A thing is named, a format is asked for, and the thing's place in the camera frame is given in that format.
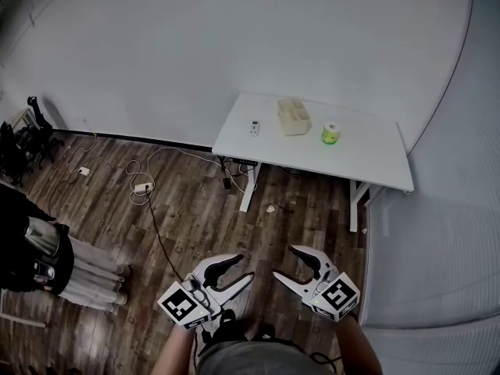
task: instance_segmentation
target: black chair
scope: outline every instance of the black chair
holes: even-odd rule
[[[5,122],[0,127],[0,168],[12,179],[13,185],[21,187],[24,173],[33,172],[27,154],[16,143],[13,128]]]
[[[28,105],[34,111],[34,117],[37,121],[40,129],[34,132],[33,140],[30,141],[30,144],[27,146],[28,151],[37,156],[35,158],[35,162],[38,163],[38,168],[41,168],[41,162],[48,155],[51,162],[54,162],[54,157],[52,156],[52,149],[56,146],[64,146],[64,141],[61,141],[55,137],[52,137],[54,134],[54,128],[47,120],[44,118],[43,114],[40,111],[40,107],[38,106],[37,98],[35,96],[31,96],[28,98]]]

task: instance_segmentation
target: person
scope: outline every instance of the person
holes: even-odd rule
[[[352,315],[335,328],[346,375],[381,375],[375,352]],[[152,375],[187,375],[195,330],[175,325],[156,362]],[[266,325],[247,341],[234,313],[226,310],[212,340],[203,349],[197,374],[327,375],[327,368],[313,361],[290,341],[276,339],[274,328]]]
[[[28,216],[57,224],[26,195],[0,181],[0,288],[10,291],[52,291],[34,276],[34,261],[40,252],[24,238]],[[120,292],[130,267],[116,265],[107,252],[70,236],[74,264],[69,281],[59,294],[66,300],[93,309],[113,311],[125,305]]]

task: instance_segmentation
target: white wall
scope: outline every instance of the white wall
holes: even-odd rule
[[[70,129],[212,145],[240,91],[398,122],[442,96],[470,0],[29,0],[4,32],[5,90]],[[34,18],[31,26],[28,13]]]
[[[386,375],[490,375],[500,362],[499,19],[500,0],[473,1],[455,75],[409,156],[416,190],[370,206],[363,323]],[[384,329],[420,327],[439,328]]]

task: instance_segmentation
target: white skirt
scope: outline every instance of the white skirt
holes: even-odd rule
[[[89,243],[70,237],[75,263],[70,281],[59,295],[85,307],[113,311],[124,279],[111,255]]]

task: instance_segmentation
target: beige organizer box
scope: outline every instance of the beige organizer box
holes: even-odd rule
[[[311,117],[300,98],[278,100],[278,116],[283,132],[287,136],[307,134],[311,129]]]

